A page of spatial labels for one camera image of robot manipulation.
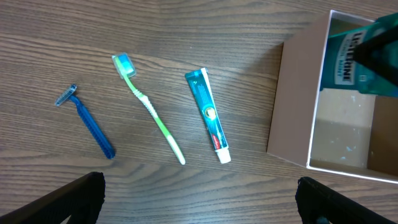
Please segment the blue disposable razor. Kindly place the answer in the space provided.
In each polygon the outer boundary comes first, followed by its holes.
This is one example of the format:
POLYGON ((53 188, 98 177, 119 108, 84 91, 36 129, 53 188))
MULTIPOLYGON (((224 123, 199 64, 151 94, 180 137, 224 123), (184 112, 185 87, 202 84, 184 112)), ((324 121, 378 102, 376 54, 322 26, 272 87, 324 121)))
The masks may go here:
POLYGON ((85 124, 85 126, 90 131, 93 138, 96 140, 97 144, 101 148, 103 154, 107 159, 113 159, 116 155, 115 150, 113 149, 111 143, 108 138, 104 135, 101 128, 98 126, 94 117, 92 117, 91 113, 84 106, 84 104, 80 101, 80 99, 75 96, 75 92, 77 90, 76 84, 71 84, 56 100, 55 106, 59 107, 66 101, 71 101, 75 104, 76 111, 85 124))

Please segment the blue mouthwash bottle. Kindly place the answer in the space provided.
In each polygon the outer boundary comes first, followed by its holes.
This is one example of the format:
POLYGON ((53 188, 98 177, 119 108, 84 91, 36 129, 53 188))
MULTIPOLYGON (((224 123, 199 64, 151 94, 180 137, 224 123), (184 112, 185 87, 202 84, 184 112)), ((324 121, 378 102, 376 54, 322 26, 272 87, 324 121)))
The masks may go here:
POLYGON ((397 26, 397 14, 380 17, 368 26, 330 35, 320 88, 356 90, 362 94, 397 97, 397 86, 353 60, 354 48, 397 26))

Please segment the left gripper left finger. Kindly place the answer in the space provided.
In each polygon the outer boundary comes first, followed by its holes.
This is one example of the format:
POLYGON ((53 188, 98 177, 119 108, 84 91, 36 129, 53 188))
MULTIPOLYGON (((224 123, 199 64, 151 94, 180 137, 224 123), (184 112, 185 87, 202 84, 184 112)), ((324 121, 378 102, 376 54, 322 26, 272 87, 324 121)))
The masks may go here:
POLYGON ((1 223, 96 223, 105 198, 101 172, 90 172, 1 216, 1 223))

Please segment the green white toothbrush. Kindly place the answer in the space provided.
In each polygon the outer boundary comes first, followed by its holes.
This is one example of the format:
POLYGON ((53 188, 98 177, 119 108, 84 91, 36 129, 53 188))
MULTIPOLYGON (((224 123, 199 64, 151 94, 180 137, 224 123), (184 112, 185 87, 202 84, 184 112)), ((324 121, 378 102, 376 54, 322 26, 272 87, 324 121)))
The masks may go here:
POLYGON ((160 131, 166 138, 168 144, 173 150, 179 163, 181 165, 185 165, 186 160, 181 149, 179 148, 177 142, 175 141, 170 131, 167 129, 166 125, 162 122, 161 118, 159 117, 155 108, 150 102, 149 98, 141 91, 139 91, 131 81, 130 78, 136 74, 136 69, 131 59, 129 58, 128 54, 120 53, 113 55, 111 58, 114 63, 114 66, 116 67, 117 72, 119 73, 119 76, 121 77, 121 79, 125 81, 129 89, 132 91, 132 94, 146 107, 147 111, 152 116, 153 120, 158 125, 160 131))

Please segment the teal toothpaste tube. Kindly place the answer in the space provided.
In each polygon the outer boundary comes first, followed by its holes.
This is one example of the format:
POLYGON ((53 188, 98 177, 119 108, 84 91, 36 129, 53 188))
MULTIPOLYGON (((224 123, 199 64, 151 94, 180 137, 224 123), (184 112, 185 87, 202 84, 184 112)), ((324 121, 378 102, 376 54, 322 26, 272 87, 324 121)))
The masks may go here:
POLYGON ((186 73, 185 78, 193 93, 220 163, 229 163, 231 161, 229 145, 218 116, 207 68, 186 73))

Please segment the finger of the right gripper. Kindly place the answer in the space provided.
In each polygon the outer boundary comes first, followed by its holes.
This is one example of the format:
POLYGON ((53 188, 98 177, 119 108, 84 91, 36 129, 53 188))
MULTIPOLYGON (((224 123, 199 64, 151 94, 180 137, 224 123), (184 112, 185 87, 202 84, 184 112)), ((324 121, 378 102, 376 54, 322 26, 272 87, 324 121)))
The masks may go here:
POLYGON ((355 47, 353 60, 397 86, 397 26, 355 47))

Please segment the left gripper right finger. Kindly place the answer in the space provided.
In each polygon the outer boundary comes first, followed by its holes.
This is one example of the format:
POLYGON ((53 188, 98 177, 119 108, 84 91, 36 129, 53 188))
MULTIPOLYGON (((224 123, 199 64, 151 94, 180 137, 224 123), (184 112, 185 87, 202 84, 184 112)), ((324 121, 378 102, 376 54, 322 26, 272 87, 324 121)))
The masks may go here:
POLYGON ((298 180, 295 200, 304 224, 395 224, 311 177, 298 180))

